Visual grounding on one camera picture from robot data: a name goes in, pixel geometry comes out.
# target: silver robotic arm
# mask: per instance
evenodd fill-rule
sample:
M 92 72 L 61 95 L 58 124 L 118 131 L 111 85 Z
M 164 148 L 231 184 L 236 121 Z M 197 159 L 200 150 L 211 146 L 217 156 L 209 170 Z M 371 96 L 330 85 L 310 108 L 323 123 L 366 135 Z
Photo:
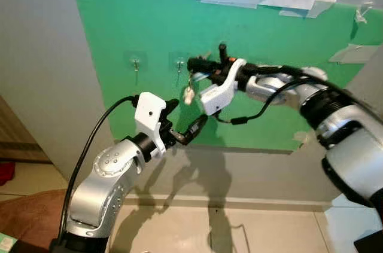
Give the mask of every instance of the silver robotic arm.
M 51 252 L 105 252 L 117 213 L 145 164 L 162 158 L 176 142 L 187 145 L 207 121 L 202 114 L 184 133 L 174 131 L 167 116 L 177 105 L 176 99 L 140 94 L 135 112 L 138 134 L 96 156 L 90 175 L 72 196 L 65 233 L 52 241 Z
M 243 124 L 261 116 L 269 104 L 298 110 L 327 149 L 322 160 L 326 175 L 351 201 L 375 207 L 383 221 L 382 120 L 363 102 L 328 82 L 321 69 L 257 66 L 229 57 L 223 44 L 219 49 L 220 62 L 200 57 L 188 61 L 192 74 L 203 72 L 213 83 L 200 92 L 206 114 L 224 123 Z M 220 111 L 237 91 L 265 106 L 250 117 L 220 119 Z
M 178 133 L 167 120 L 178 101 L 165 102 L 142 93 L 135 113 L 138 134 L 97 155 L 92 172 L 72 196 L 65 234 L 52 241 L 50 252 L 104 252 L 122 201 L 146 163 L 161 158 L 176 142 L 187 145 L 203 128 L 207 115 L 244 124 L 260 117 L 270 104 L 299 111 L 327 149 L 322 160 L 326 175 L 351 201 L 375 207 L 383 220 L 383 122 L 364 103 L 328 82 L 325 72 L 313 67 L 253 65 L 227 56 L 223 44 L 220 62 L 191 58 L 188 70 L 212 81 L 211 87 L 200 92 L 206 115 Z M 220 111 L 237 91 L 264 102 L 264 107 L 250 117 L 220 119 Z

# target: green panel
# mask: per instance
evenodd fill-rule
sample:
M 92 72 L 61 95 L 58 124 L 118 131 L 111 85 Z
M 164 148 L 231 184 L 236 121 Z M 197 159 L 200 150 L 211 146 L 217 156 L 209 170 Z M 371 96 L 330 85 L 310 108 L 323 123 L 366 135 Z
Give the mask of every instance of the green panel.
M 380 44 L 382 11 L 370 10 L 368 24 L 355 27 L 355 7 L 336 4 L 316 19 L 279 16 L 280 8 L 249 8 L 203 4 L 196 0 L 77 0 L 106 106 L 122 96 L 152 92 L 164 99 L 182 99 L 186 68 L 177 81 L 170 56 L 212 52 L 227 42 L 231 56 L 271 65 L 318 66 L 331 81 L 345 86 L 363 65 L 327 62 L 349 42 Z M 129 57 L 137 53 L 143 65 L 136 76 Z M 200 88 L 208 83 L 203 82 Z M 251 115 L 261 107 L 245 94 L 222 113 L 223 118 Z M 170 116 L 177 130 L 200 113 L 200 105 L 181 103 Z M 135 133 L 134 111 L 126 105 L 110 117 L 116 139 Z M 273 106 L 260 119 L 240 126 L 209 120 L 196 144 L 293 150 L 294 133 L 308 130 L 299 113 Z

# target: floor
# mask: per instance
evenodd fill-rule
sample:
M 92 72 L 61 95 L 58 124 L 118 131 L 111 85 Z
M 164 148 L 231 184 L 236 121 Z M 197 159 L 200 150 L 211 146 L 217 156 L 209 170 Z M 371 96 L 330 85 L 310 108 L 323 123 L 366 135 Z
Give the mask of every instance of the floor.
M 0 201 L 65 187 L 53 165 L 17 163 Z M 342 196 L 323 213 L 125 205 L 110 252 L 355 253 L 353 241 L 380 229 L 372 209 Z

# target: keychain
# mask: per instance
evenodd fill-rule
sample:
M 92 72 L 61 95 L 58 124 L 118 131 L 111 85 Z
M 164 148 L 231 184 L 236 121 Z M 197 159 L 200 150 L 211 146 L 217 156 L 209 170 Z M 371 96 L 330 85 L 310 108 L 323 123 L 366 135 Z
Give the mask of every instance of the keychain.
M 186 105 L 190 105 L 196 96 L 196 93 L 193 90 L 192 86 L 192 73 L 189 74 L 189 80 L 188 80 L 188 85 L 184 91 L 184 103 Z

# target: gray wall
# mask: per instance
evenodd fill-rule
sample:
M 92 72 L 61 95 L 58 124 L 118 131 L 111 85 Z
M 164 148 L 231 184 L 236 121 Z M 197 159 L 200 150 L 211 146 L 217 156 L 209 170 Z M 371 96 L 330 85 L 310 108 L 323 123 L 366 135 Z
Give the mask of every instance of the gray wall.
M 75 0 L 0 2 L 0 94 L 68 177 L 104 110 Z M 370 77 L 383 72 L 383 63 L 375 66 L 363 71 L 353 87 L 367 101 L 381 107 L 376 103 L 383 88 L 381 82 L 376 82 L 381 80 Z M 95 139 L 81 177 L 90 169 L 95 154 L 112 142 L 106 124 Z M 163 170 L 153 173 L 147 189 L 151 187 L 151 192 L 157 194 L 174 189 L 191 195 L 326 201 L 337 191 L 321 171 L 323 154 L 313 138 L 291 155 L 178 149 L 167 153 L 166 161 L 159 164 Z M 144 172 L 141 185 L 156 165 L 152 162 Z M 174 184 L 183 186 L 175 188 Z

